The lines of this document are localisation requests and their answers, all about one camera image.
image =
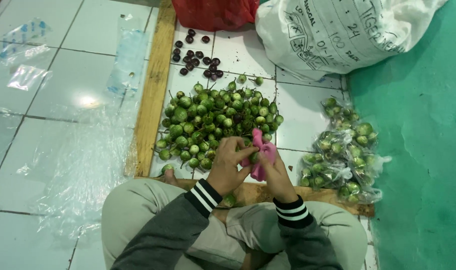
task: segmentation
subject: black and white striped cuff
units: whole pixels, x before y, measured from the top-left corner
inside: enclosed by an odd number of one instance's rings
[[[280,203],[274,198],[273,203],[276,205],[278,221],[283,226],[301,229],[313,222],[313,216],[308,212],[300,195],[298,195],[296,202]]]
[[[203,217],[208,218],[223,197],[204,179],[200,179],[187,193],[185,198],[195,206]]]

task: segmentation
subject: person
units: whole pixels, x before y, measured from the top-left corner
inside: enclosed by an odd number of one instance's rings
[[[251,171],[237,164],[258,150],[240,137],[223,138],[207,179],[189,192],[177,187],[172,169],[164,182],[116,187],[102,210],[106,268],[360,270],[368,248],[360,222],[334,205],[303,202],[279,153],[274,164],[259,153],[273,203],[215,209]]]

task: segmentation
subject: white tile floor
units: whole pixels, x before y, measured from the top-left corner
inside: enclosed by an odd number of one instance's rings
[[[153,33],[158,15],[156,7],[111,0],[2,0],[0,3],[0,37],[34,17],[42,18],[53,29],[47,36],[50,52],[37,62],[27,63],[52,71],[53,77],[45,87],[38,90],[35,85],[28,91],[6,87],[13,70],[0,69],[0,269],[104,269],[98,234],[84,235],[78,241],[68,241],[62,247],[54,248],[56,241],[52,236],[36,232],[37,217],[19,212],[33,213],[30,203],[43,192],[46,180],[33,180],[16,171],[33,161],[40,137],[49,137],[50,129],[57,126],[57,119],[79,120],[80,110],[89,112],[108,105],[108,116],[118,114],[125,127],[134,126],[141,91],[120,98],[105,90],[116,53],[117,22],[120,15],[127,14],[134,15],[140,27],[146,25],[147,32]],[[186,33],[186,28],[177,25],[174,41],[184,40]],[[204,35],[210,37],[210,43],[200,42]],[[328,123],[321,113],[320,101],[331,95],[349,98],[343,92],[346,90],[345,78],[332,74],[319,82],[307,83],[290,76],[266,58],[253,25],[236,32],[197,31],[195,42],[185,44],[182,52],[188,49],[221,59],[219,67],[225,71],[225,76],[217,80],[214,89],[226,87],[242,73],[265,78],[264,84],[257,89],[270,100],[276,97],[280,114],[285,118],[273,134],[273,142],[279,147],[286,166],[293,167],[288,173],[293,184],[298,185],[300,158],[312,150],[314,136]],[[147,66],[148,61],[145,61],[144,70]],[[213,84],[202,76],[206,68],[203,64],[187,76],[179,74],[182,67],[181,62],[171,64],[167,89],[172,93],[183,90],[194,95],[191,87],[195,83],[207,87]],[[254,86],[250,81],[245,85]],[[41,146],[54,144],[56,139],[42,142]],[[178,159],[169,162],[181,166]],[[150,175],[159,175],[163,165],[165,162],[156,156]],[[206,176],[189,167],[178,169],[176,175],[195,179]],[[374,270],[377,269],[376,254],[369,220],[360,217],[360,222],[369,234],[369,250],[363,269]]]

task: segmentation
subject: beige pants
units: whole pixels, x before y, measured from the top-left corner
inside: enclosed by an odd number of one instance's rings
[[[115,188],[103,206],[101,230],[106,268],[128,242],[165,205],[185,190],[156,180],[136,179]],[[321,202],[305,202],[308,211],[331,240],[344,270],[360,270],[368,247],[358,220],[343,209]],[[289,270],[273,203],[231,209],[226,226],[213,215],[176,270],[239,269],[245,248],[278,253],[263,270]]]

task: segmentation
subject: red plastic bag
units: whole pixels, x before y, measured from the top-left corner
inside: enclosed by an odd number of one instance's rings
[[[172,3],[182,26],[213,32],[254,23],[260,0],[172,0]]]

